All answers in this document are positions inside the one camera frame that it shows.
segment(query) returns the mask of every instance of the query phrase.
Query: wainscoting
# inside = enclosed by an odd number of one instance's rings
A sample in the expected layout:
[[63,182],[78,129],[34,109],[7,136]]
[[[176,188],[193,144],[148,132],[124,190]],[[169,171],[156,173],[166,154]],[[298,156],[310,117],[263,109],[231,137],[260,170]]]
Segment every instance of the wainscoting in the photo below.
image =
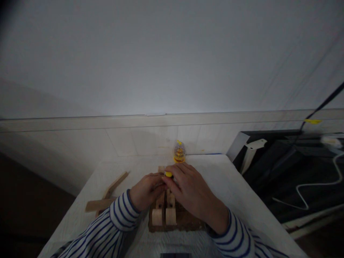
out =
[[[298,129],[311,110],[102,116],[0,121],[0,152],[77,195],[104,159],[171,155],[175,141],[187,154],[226,154],[240,131]],[[306,132],[344,129],[344,110],[322,110]]]

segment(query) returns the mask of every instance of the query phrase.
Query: person's left hand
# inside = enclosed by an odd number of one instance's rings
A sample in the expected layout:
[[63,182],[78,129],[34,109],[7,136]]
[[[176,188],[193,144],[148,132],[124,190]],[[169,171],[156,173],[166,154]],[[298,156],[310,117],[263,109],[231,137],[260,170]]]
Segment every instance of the person's left hand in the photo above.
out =
[[145,175],[133,188],[129,195],[135,208],[139,211],[147,209],[168,187],[162,181],[164,173]]

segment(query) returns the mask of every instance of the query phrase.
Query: hand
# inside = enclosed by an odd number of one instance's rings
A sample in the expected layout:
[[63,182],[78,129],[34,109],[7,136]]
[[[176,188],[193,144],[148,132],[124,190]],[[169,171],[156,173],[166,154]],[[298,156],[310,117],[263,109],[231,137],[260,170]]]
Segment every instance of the hand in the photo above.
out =
[[150,173],[145,175],[129,191],[130,199],[138,211],[147,209],[159,196],[167,190],[167,186],[162,181],[163,173]]
[[195,217],[207,223],[217,234],[223,234],[229,223],[228,209],[210,190],[201,174],[187,163],[168,166],[179,186],[169,177],[162,180],[177,201]]

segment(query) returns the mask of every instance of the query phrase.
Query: black cable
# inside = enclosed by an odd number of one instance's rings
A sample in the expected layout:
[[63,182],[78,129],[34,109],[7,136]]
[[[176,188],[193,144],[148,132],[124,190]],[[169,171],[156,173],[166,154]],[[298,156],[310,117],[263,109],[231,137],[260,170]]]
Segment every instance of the black cable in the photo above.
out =
[[326,106],[328,103],[330,103],[339,93],[341,93],[341,91],[344,89],[344,82],[342,82],[342,84],[334,91],[332,92],[332,94],[330,96],[327,97],[326,100],[324,100],[324,102],[318,106],[310,115],[308,115],[304,121],[302,122],[300,129],[299,129],[299,134],[295,137],[294,141],[290,144],[289,148],[287,148],[287,150],[281,155],[279,156],[277,159],[275,159],[274,163],[272,163],[270,169],[269,169],[269,174],[268,176],[270,177],[270,174],[272,172],[272,170],[274,169],[276,163],[278,161],[280,161],[281,158],[283,158],[296,144],[297,140],[299,139],[300,135],[302,134],[302,129],[305,126],[306,123],[306,119],[310,119],[315,113],[317,113],[319,110],[321,110],[324,106]]

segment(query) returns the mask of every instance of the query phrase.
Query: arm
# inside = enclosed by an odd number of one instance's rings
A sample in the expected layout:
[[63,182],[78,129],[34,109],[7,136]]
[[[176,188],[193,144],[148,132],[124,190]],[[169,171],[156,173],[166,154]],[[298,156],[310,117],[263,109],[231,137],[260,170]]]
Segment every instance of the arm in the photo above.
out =
[[246,225],[210,190],[201,174],[187,163],[165,169],[173,174],[178,185],[168,177],[162,180],[192,215],[203,220],[207,232],[224,257],[288,257],[262,243]]
[[52,258],[118,257],[126,232],[136,227],[141,211],[166,189],[161,174],[144,176],[131,190],[121,194],[74,241],[61,247]]

